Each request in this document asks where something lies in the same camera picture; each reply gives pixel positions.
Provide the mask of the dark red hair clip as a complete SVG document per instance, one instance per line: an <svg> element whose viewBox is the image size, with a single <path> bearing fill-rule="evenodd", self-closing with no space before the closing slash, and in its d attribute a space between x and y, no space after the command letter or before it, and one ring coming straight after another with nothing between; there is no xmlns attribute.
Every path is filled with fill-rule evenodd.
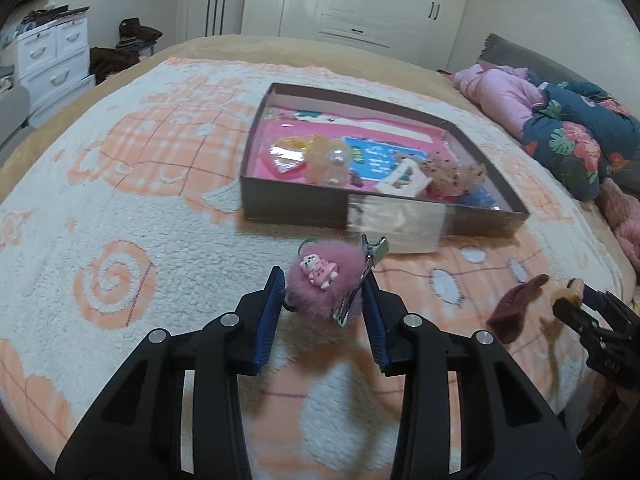
<svg viewBox="0 0 640 480"><path fill-rule="evenodd" d="M498 341L512 344L518 339L524 328L528 306L541 295L542 286L548 281L548 274L539 274L514 286L500 299L487 321Z"/></svg>

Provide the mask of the beige sheer bow hair clip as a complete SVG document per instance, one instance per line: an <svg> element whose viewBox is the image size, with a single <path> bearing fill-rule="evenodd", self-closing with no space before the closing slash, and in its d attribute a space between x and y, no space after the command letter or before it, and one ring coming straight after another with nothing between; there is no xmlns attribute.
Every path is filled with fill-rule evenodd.
<svg viewBox="0 0 640 480"><path fill-rule="evenodd" d="M420 173L430 179L426 192L437 197L462 196L478 188L486 177L486 167L481 162L465 165L457 159L445 158L439 152L427 156L426 159L395 152L393 158L398 164L405 159L412 160Z"/></svg>

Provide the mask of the white claw hair clip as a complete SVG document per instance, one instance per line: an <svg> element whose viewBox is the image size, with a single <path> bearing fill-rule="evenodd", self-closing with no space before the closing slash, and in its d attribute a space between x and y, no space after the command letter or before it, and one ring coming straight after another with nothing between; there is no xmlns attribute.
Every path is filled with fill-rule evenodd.
<svg viewBox="0 0 640 480"><path fill-rule="evenodd" d="M418 198L432 183L420 165L410 158L404 158L396 168L374 186L378 194Z"/></svg>

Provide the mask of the pink fluffy pompom clip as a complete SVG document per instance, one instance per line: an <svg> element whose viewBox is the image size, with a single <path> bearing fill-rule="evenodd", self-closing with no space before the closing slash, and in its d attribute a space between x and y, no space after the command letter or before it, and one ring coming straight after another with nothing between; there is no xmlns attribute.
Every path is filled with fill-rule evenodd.
<svg viewBox="0 0 640 480"><path fill-rule="evenodd" d="M341 240L303 240L286 272L284 307L311 324L344 328L362 311L363 283L388 255L385 236L356 246Z"/></svg>

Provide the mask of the blue small packet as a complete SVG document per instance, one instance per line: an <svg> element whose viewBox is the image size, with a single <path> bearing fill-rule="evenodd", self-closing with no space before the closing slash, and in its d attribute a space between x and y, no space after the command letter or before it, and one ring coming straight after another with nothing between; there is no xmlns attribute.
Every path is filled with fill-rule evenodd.
<svg viewBox="0 0 640 480"><path fill-rule="evenodd" d="M459 203L470 207L499 210L495 197L486 188L473 188L459 197Z"/></svg>

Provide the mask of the blue floral quilt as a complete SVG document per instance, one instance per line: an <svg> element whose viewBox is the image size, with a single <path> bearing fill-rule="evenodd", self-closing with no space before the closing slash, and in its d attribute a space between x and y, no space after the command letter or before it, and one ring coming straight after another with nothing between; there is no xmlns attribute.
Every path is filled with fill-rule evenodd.
<svg viewBox="0 0 640 480"><path fill-rule="evenodd" d="M523 126L523 148L581 202L623 170L639 149L639 121L588 81L544 82L542 102Z"/></svg>

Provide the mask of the clear tape patch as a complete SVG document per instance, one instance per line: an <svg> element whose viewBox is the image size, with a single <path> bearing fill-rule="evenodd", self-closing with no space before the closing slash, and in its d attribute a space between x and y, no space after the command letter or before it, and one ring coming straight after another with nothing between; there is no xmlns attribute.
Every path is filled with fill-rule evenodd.
<svg viewBox="0 0 640 480"><path fill-rule="evenodd" d="M385 237L397 255L436 252L448 223L443 204L368 194L348 196L346 220L349 232Z"/></svg>

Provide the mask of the white peach patterned blanket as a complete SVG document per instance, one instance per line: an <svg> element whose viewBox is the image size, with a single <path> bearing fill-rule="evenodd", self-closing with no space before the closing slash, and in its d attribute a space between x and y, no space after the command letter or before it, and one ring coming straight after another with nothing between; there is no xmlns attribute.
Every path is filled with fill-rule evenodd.
<svg viewBox="0 0 640 480"><path fill-rule="evenodd" d="M439 74L426 90L316 66L170 58L110 96L95 88L36 133L49 147L1 204L1 405L53 469L93 399L155 327L199 330L332 230L243 219L240 166L275 81L359 94L459 126L530 211L508 240L453 237L390 256L378 284L447 332L471 335L514 285L549 273L509 348L556 411L591 375L555 324L555 282L579 276L629 301L636 274L599 211L576 203ZM384 378L357 331L322 332L283 312L265 374L241 377L257 479L388 479L400 378Z"/></svg>

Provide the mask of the pink jacket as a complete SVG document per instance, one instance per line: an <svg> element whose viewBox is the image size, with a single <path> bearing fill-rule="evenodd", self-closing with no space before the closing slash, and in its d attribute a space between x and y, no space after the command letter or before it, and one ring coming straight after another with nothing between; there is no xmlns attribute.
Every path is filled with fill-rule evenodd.
<svg viewBox="0 0 640 480"><path fill-rule="evenodd" d="M452 84L518 141L533 109L544 104L544 92L529 80L526 67L476 63L455 73Z"/></svg>

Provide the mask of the grey pillow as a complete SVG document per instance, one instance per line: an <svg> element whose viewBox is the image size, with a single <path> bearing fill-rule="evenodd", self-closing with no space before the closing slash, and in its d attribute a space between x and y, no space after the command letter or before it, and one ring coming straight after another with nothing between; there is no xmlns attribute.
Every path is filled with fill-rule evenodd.
<svg viewBox="0 0 640 480"><path fill-rule="evenodd" d="M575 92L585 91L587 96L591 93L610 95L608 90L580 76L574 70L496 34L487 36L477 61L491 67L509 66L514 70L526 70L526 78L536 86L546 82Z"/></svg>

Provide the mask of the pink children's book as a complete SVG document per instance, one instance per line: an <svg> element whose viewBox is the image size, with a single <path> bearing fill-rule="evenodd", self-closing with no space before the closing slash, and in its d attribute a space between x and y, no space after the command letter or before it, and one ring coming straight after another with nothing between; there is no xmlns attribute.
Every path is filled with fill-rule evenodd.
<svg viewBox="0 0 640 480"><path fill-rule="evenodd" d="M439 152L445 158L458 160L442 128L408 124L394 118L352 118L270 106L247 144L244 174L264 180L307 183L305 152L313 136L342 138L350 146L350 179L345 185L350 190L373 190L398 165L393 158L395 152L420 159Z"/></svg>

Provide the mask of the brown shallow cardboard box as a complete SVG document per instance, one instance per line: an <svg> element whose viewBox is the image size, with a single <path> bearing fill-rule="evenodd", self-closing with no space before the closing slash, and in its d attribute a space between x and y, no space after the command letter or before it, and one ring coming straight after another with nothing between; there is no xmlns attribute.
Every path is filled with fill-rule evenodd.
<svg viewBox="0 0 640 480"><path fill-rule="evenodd" d="M529 211L468 130L345 92L276 82L241 165L245 218L424 235L509 237Z"/></svg>

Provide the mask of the tan bed cover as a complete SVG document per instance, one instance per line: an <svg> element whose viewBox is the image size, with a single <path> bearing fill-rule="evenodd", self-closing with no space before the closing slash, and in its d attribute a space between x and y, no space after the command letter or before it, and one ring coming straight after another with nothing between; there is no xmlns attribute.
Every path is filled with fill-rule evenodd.
<svg viewBox="0 0 640 480"><path fill-rule="evenodd" d="M288 67L309 67L312 76L318 78L324 70L334 74L354 77L365 81L420 94L437 104L446 103L455 107L461 118L452 122L458 126L462 120L474 119L476 133L492 133L480 147L498 168L516 170L516 176L526 183L538 171L547 181L544 188L564 196L566 192L552 179L547 170L515 144L514 140L494 122L491 122L446 81L442 75L416 65L368 53L355 48L340 47L322 42L274 37L229 35L198 38L169 47L147 60L107 78L86 94L63 107L44 125L31 133L1 166L1 197L7 198L27 171L32 168L49 146L73 125L94 104L99 103L119 88L131 84L168 58L200 58L201 60L245 62L250 64L272 64Z"/></svg>

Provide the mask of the white wardrobe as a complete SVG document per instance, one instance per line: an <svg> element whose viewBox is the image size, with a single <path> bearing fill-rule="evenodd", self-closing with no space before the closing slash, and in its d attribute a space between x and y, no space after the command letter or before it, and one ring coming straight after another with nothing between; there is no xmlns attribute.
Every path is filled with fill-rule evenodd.
<svg viewBox="0 0 640 480"><path fill-rule="evenodd" d="M446 70L466 0L245 0L244 35L328 42Z"/></svg>

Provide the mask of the grey chair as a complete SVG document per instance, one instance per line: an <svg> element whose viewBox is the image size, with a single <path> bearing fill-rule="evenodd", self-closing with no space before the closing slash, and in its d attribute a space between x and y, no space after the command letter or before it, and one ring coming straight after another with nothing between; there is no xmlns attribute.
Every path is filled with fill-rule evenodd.
<svg viewBox="0 0 640 480"><path fill-rule="evenodd" d="M34 131L28 123L30 97L28 91L15 86L2 93L0 99L0 166Z"/></svg>

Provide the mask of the dark clothes pile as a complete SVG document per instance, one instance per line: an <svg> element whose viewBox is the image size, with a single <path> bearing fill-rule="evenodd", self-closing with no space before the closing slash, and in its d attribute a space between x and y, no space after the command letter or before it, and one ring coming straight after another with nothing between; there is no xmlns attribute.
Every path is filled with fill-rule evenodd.
<svg viewBox="0 0 640 480"><path fill-rule="evenodd" d="M125 18L119 24L119 40L114 48L91 47L89 50L89 74L96 84L109 76L128 70L140 62L142 51L153 51L163 33L142 25L138 18Z"/></svg>

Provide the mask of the white drawer cabinet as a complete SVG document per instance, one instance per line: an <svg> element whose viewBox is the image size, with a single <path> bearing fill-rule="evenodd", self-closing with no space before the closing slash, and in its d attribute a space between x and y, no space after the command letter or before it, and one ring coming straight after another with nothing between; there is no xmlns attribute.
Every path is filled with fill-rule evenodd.
<svg viewBox="0 0 640 480"><path fill-rule="evenodd" d="M88 10L25 27L2 48L1 64L12 68L14 84L28 93L28 124L42 126L96 85L89 73Z"/></svg>

